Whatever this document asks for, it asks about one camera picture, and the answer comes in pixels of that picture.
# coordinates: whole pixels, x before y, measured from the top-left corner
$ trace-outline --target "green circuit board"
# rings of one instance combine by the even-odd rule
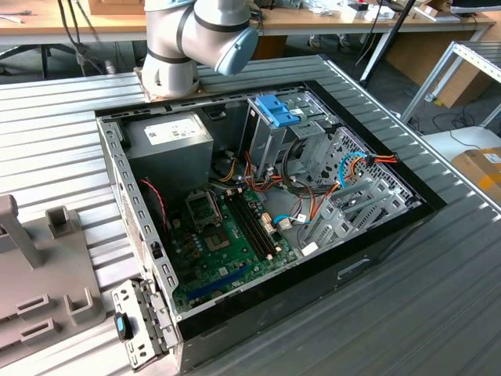
[[[255,193],[248,190],[243,198],[255,218],[259,218],[263,207]],[[182,211],[184,214],[178,216],[177,226],[172,229],[169,259],[179,281],[174,290],[179,312],[186,312],[297,259],[292,247],[278,233],[269,239],[280,251],[271,259],[259,258],[224,198],[218,196],[214,201],[222,217],[220,226],[207,226],[198,233],[187,211]],[[209,209],[197,208],[196,212],[209,212]]]

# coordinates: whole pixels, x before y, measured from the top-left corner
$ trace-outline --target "motherboard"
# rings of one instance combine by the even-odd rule
[[[238,289],[297,260],[276,228],[266,232],[258,196],[243,190],[231,196],[208,191],[174,211],[169,258],[179,279],[174,300],[179,312]],[[200,221],[220,218],[200,227]]]

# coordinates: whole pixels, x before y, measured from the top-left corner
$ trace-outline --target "gray plastic holder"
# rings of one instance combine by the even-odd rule
[[[0,368],[106,318],[77,212],[17,215],[0,196]]]

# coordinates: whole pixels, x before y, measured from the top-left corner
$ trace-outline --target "aluminum profile table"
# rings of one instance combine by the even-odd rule
[[[458,56],[456,61],[449,67],[451,60],[455,56]],[[449,47],[445,50],[444,55],[442,55],[437,65],[435,65],[435,68],[423,83],[423,86],[421,86],[421,89],[405,109],[402,114],[402,122],[407,124],[413,116],[416,107],[425,97],[427,97],[427,99],[434,99],[440,94],[454,76],[456,69],[463,60],[474,65],[501,84],[501,42],[451,42]],[[437,88],[427,96],[430,87],[447,68],[448,71],[440,80]],[[500,112],[501,103],[479,126],[483,128],[486,127]]]
[[[193,375],[492,374],[501,369],[501,208],[344,72],[319,56],[261,60],[209,92],[317,80],[449,206],[385,263]],[[81,217],[108,312],[137,276],[92,110],[143,101],[134,74],[0,86],[0,191],[21,220],[56,204]],[[111,318],[0,374],[132,374]],[[142,374],[172,372],[170,358]]]

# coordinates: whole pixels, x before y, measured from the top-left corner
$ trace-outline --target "wooden table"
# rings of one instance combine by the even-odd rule
[[[19,12],[29,9],[32,16],[20,16],[24,23],[0,20],[0,45],[68,43],[56,0],[0,0],[0,10],[4,13]],[[90,27],[83,16],[75,9],[77,22],[83,42],[94,42]],[[298,35],[298,34],[365,34],[372,27],[371,21],[356,20],[345,22],[339,13],[332,16],[319,16],[307,9],[263,10],[265,16],[261,35]],[[70,12],[66,11],[70,22]],[[146,40],[146,19],[144,16],[90,16],[92,25],[103,42]],[[389,31],[395,25],[396,18],[378,22],[376,33],[383,34],[372,55],[366,72],[379,56]],[[409,18],[400,29],[401,32],[428,31],[475,31],[471,41],[479,40],[494,24],[487,16],[479,15],[476,20],[467,19],[461,23],[433,23],[424,17]]]

